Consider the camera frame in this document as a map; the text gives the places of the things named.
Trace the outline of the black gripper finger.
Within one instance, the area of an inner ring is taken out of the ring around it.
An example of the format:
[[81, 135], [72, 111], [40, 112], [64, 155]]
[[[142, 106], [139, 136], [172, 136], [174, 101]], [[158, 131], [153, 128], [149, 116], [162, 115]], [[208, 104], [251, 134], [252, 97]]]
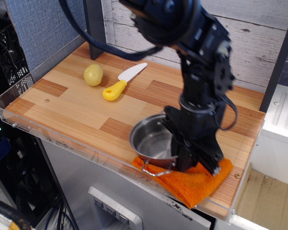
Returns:
[[192, 144], [185, 141], [179, 143], [174, 138], [171, 140], [171, 156], [176, 157], [176, 168], [179, 172], [185, 172], [198, 163], [192, 152]]

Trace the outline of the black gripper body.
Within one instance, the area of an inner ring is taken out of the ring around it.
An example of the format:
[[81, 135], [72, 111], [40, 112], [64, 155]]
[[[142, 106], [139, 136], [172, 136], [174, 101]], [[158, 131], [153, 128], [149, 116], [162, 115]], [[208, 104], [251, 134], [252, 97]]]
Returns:
[[186, 109], [172, 106], [164, 108], [165, 127], [179, 143], [183, 141], [192, 144], [194, 157], [212, 176], [220, 173], [219, 162], [224, 158], [223, 152], [216, 140], [218, 127], [214, 122], [213, 113], [193, 113]]

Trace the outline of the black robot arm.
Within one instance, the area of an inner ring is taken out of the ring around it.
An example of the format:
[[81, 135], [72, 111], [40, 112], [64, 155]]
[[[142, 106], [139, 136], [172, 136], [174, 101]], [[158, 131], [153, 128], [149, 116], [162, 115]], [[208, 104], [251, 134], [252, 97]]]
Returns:
[[216, 140], [224, 112], [234, 103], [226, 96], [235, 76], [230, 66], [228, 31], [198, 0], [124, 0], [142, 36], [158, 47], [176, 50], [184, 82], [180, 108], [166, 106], [163, 125], [172, 134], [171, 154], [181, 172], [203, 165], [220, 172], [224, 155]]

